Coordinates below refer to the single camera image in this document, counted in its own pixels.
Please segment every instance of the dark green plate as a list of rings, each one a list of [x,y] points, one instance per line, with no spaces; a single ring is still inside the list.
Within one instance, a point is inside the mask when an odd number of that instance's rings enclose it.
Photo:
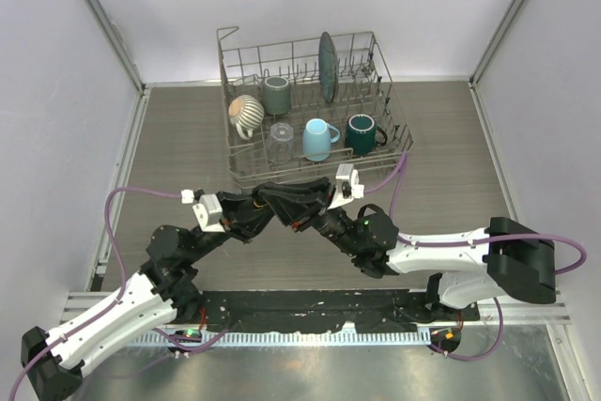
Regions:
[[[338,55],[328,32],[319,40],[319,82],[326,103],[334,102],[338,92]]]

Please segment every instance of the dish rack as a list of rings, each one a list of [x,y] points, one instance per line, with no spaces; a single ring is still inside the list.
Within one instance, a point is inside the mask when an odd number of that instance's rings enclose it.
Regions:
[[[264,182],[292,183],[333,177],[340,163],[352,162],[362,173],[396,166],[413,137],[400,107],[393,79],[373,32],[332,35],[338,56],[339,86],[334,101],[327,104],[319,83],[319,38],[297,39],[248,47],[224,48],[239,27],[217,30],[219,64],[225,111],[236,97],[247,94],[261,100],[263,77],[278,75],[292,85],[292,108],[287,115],[265,115],[253,138],[242,140],[225,113],[229,171],[243,192]],[[373,117],[388,134],[388,143],[366,156],[353,155],[345,147],[348,119],[356,114]],[[302,154],[302,132],[309,119],[319,117],[341,132],[329,157],[311,162]],[[294,157],[286,163],[268,160],[265,144],[270,127],[285,122],[294,129]]]

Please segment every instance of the mug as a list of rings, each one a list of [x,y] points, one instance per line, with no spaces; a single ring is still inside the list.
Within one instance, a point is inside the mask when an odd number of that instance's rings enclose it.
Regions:
[[[333,138],[330,130],[336,132]],[[321,162],[330,155],[331,144],[336,143],[340,138],[340,131],[333,125],[328,124],[323,119],[314,118],[307,122],[302,133],[302,153],[308,155],[307,159],[311,162]]]
[[[376,131],[382,134],[383,141],[376,139]],[[387,142],[388,135],[371,116],[355,115],[348,120],[345,147],[351,147],[354,155],[369,154],[376,146],[385,146]]]
[[[285,115],[292,107],[292,85],[284,77],[263,79],[263,107],[269,115]]]
[[[257,129],[263,117],[265,117],[265,110],[263,105],[253,96],[242,95],[229,104],[227,109],[229,116],[229,122],[238,131],[238,135],[243,140],[250,140],[253,138],[253,130]]]

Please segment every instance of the light blue mug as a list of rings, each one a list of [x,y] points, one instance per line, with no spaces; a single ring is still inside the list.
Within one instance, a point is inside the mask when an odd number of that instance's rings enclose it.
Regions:
[[[330,130],[336,132],[333,138]],[[307,122],[302,133],[302,153],[311,162],[322,162],[328,158],[331,144],[340,139],[340,131],[323,119],[314,118]]]

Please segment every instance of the dark green mug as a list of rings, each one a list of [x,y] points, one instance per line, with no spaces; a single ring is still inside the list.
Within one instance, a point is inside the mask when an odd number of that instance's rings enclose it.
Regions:
[[[376,139],[376,131],[382,136],[383,140]],[[351,147],[354,155],[367,155],[378,146],[385,146],[388,142],[388,135],[369,115],[355,115],[347,122],[347,136],[345,137],[345,147]]]

